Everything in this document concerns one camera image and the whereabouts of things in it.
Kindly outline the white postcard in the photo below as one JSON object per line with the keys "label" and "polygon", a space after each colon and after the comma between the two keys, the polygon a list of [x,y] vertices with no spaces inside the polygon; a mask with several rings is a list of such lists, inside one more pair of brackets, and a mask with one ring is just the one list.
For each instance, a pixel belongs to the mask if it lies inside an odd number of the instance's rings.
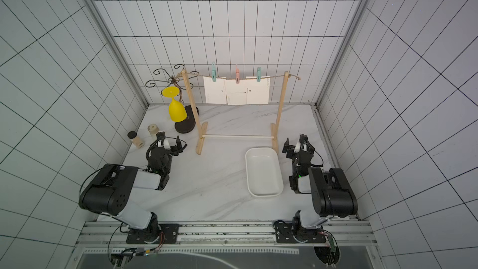
{"label": "white postcard", "polygon": [[226,80],[225,93],[228,105],[246,105],[247,86],[246,80]]}
{"label": "white postcard", "polygon": [[246,80],[246,103],[248,105],[267,105],[270,96],[270,77],[248,77]]}
{"label": "white postcard", "polygon": [[207,104],[225,105],[227,96],[225,93],[225,79],[204,77],[205,100]]}

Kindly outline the green clothespin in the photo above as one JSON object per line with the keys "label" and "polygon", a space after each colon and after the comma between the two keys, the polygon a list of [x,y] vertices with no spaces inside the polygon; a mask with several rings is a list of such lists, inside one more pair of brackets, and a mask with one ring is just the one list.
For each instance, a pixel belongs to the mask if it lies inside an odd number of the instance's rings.
{"label": "green clothespin", "polygon": [[256,70],[256,81],[260,82],[261,81],[261,67],[257,67]]}
{"label": "green clothespin", "polygon": [[213,82],[217,81],[217,66],[216,66],[215,62],[212,62],[211,77],[212,77]]}

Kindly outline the pink clothespin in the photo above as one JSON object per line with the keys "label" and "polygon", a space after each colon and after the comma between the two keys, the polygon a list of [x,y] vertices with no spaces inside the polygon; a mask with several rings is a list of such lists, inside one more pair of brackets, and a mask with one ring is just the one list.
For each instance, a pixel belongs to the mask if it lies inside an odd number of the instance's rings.
{"label": "pink clothespin", "polygon": [[240,69],[238,66],[235,67],[235,83],[240,83]]}

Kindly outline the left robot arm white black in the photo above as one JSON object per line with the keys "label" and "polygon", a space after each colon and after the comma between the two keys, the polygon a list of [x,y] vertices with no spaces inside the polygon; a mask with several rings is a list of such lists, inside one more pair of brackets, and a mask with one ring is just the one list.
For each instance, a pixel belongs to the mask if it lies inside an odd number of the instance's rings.
{"label": "left robot arm white black", "polygon": [[187,143],[164,132],[156,134],[146,150],[145,169],[106,164],[79,194],[79,206],[99,215],[108,215],[128,227],[127,244],[174,244],[177,224],[160,224],[158,216],[131,200],[134,189],[163,191],[169,181],[172,161]]}

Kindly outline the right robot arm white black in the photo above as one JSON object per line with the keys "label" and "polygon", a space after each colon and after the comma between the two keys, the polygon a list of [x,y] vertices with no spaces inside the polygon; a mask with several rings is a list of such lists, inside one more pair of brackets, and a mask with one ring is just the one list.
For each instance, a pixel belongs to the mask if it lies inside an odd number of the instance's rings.
{"label": "right robot arm white black", "polygon": [[305,214],[297,211],[292,222],[275,222],[276,238],[279,243],[325,243],[329,235],[321,227],[330,216],[345,218],[357,215],[357,198],[341,168],[323,170],[322,164],[313,164],[315,147],[307,135],[301,134],[295,145],[285,141],[282,152],[292,160],[292,175],[289,176],[290,188],[296,194],[299,180],[308,178],[312,206],[318,219],[311,224],[305,223]]}

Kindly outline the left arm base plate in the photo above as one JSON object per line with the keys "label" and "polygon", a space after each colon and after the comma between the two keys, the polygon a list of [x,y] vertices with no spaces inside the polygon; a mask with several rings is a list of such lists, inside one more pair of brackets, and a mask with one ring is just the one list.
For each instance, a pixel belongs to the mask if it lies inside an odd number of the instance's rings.
{"label": "left arm base plate", "polygon": [[175,244],[179,233],[179,224],[155,224],[144,230],[131,229],[126,238],[127,244]]}

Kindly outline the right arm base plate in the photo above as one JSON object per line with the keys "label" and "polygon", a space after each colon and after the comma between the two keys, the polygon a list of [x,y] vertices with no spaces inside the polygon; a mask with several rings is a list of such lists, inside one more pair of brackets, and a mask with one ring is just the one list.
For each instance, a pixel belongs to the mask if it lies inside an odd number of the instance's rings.
{"label": "right arm base plate", "polygon": [[325,244],[321,229],[306,229],[300,224],[277,220],[273,223],[278,244]]}

